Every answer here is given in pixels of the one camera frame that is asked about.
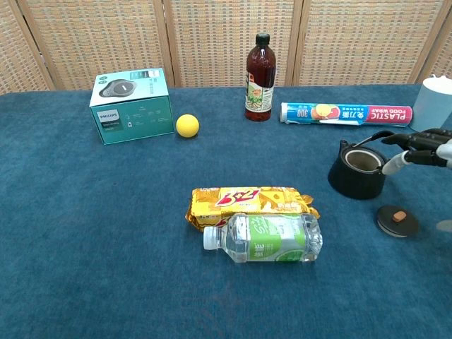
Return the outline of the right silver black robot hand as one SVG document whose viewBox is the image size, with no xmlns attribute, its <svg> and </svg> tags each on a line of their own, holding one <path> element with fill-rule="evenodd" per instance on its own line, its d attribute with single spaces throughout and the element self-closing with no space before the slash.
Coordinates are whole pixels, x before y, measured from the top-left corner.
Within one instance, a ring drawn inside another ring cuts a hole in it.
<svg viewBox="0 0 452 339">
<path fill-rule="evenodd" d="M 385 176 L 395 174 L 411 164 L 452 170 L 452 131 L 428 129 L 412 134 L 393 133 L 382 138 L 381 142 L 398 145 L 402 149 L 383 166 L 382 173 Z"/>
</svg>

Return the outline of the black teapot lid orange knob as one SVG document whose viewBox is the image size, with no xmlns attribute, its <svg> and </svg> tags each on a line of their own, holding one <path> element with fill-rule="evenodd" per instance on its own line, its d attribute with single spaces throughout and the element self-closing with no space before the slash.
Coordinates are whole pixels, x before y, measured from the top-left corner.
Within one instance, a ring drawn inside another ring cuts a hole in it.
<svg viewBox="0 0 452 339">
<path fill-rule="evenodd" d="M 419 222 L 408 210 L 394 205 L 381 206 L 376 214 L 377 225 L 393 237 L 411 237 L 418 233 Z"/>
</svg>

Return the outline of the white translucent squeeze bottle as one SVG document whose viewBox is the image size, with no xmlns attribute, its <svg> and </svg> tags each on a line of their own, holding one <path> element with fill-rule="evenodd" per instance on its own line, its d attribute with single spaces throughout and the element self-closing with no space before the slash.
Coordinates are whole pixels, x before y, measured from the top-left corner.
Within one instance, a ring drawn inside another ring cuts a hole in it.
<svg viewBox="0 0 452 339">
<path fill-rule="evenodd" d="M 441 127 L 452 113 L 452 79 L 445 75 L 425 78 L 412 110 L 411 129 Z"/>
</svg>

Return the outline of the blue plastic food wrap box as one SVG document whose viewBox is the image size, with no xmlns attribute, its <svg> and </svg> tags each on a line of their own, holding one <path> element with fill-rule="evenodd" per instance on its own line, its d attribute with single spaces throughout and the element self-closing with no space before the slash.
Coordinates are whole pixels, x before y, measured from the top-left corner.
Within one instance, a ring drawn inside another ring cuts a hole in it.
<svg viewBox="0 0 452 339">
<path fill-rule="evenodd" d="M 286 124 L 405 127 L 412 116 L 409 106 L 283 102 L 279 119 Z"/>
</svg>

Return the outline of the dark brown drink bottle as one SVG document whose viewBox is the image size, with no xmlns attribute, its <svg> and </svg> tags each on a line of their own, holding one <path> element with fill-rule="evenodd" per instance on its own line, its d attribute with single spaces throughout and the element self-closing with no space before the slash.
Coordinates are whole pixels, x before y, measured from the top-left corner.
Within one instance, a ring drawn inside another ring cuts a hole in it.
<svg viewBox="0 0 452 339">
<path fill-rule="evenodd" d="M 270 119 L 275 85 L 276 57 L 269 47 L 270 35 L 258 33 L 256 45 L 246 58 L 245 117 L 252 121 Z"/>
</svg>

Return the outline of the clear water bottle green label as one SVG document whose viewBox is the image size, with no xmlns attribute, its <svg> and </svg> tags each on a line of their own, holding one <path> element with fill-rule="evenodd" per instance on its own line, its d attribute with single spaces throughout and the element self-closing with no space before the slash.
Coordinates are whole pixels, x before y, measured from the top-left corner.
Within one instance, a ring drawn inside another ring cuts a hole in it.
<svg viewBox="0 0 452 339">
<path fill-rule="evenodd" d="M 223 250 L 234 262 L 315 261 L 323 246 L 317 218 L 302 214 L 234 214 L 203 231 L 205 250 Z"/>
</svg>

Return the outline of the yellow biscuit pack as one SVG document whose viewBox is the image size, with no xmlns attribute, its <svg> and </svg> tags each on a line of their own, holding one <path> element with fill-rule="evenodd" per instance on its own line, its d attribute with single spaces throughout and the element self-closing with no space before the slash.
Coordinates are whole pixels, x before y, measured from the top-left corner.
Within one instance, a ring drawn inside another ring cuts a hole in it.
<svg viewBox="0 0 452 339">
<path fill-rule="evenodd" d="M 320 217 L 311 206 L 313 198 L 293 187 L 243 186 L 194 189 L 186 219 L 197 230 L 222 227 L 236 213 L 301 214 Z"/>
</svg>

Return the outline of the woven wooden folding screen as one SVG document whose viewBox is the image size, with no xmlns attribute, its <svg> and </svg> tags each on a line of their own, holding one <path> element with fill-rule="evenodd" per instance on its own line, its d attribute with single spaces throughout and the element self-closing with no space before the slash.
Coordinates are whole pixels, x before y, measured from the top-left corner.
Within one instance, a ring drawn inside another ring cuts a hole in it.
<svg viewBox="0 0 452 339">
<path fill-rule="evenodd" d="M 452 0 L 0 0 L 0 95 L 154 67 L 172 87 L 242 86 L 260 32 L 278 86 L 452 78 Z"/>
</svg>

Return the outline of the yellow ball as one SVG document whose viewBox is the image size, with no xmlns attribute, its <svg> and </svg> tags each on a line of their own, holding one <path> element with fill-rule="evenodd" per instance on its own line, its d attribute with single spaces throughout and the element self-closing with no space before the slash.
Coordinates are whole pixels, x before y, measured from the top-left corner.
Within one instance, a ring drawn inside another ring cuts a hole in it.
<svg viewBox="0 0 452 339">
<path fill-rule="evenodd" d="M 199 121 L 192 114 L 183 114 L 176 121 L 177 133 L 184 138 L 194 137 L 199 130 Z"/>
</svg>

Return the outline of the teal white Philips box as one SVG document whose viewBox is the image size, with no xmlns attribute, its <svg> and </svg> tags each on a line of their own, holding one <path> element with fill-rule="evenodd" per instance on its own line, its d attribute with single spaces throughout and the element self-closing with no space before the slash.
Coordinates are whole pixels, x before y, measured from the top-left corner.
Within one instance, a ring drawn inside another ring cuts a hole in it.
<svg viewBox="0 0 452 339">
<path fill-rule="evenodd" d="M 105 145 L 174 132 L 162 68 L 96 76 L 89 107 Z"/>
</svg>

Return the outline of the blue table cloth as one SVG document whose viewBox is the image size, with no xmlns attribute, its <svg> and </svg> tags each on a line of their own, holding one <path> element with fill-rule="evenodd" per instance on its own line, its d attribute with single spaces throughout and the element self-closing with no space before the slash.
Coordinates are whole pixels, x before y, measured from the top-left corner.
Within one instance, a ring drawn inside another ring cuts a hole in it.
<svg viewBox="0 0 452 339">
<path fill-rule="evenodd" d="M 103 145 L 90 96 L 0 95 L 0 339 L 452 339 L 452 170 L 356 201 L 328 171 L 376 126 L 256 123 L 243 88 L 174 88 L 197 137 Z M 315 262 L 237 264 L 186 221 L 195 188 L 264 185 L 312 196 Z M 384 205 L 418 233 L 386 234 Z"/>
</svg>

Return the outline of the black kettle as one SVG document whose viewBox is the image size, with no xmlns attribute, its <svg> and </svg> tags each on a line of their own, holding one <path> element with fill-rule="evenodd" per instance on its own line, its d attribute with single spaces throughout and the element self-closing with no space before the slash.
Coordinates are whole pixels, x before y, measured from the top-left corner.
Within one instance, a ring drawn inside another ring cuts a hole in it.
<svg viewBox="0 0 452 339">
<path fill-rule="evenodd" d="M 379 131 L 359 143 L 341 140 L 338 157 L 329 173 L 329 184 L 340 194 L 357 200 L 376 198 L 383 189 L 383 166 L 387 158 L 377 150 L 364 147 L 365 143 L 392 136 L 392 131 Z"/>
</svg>

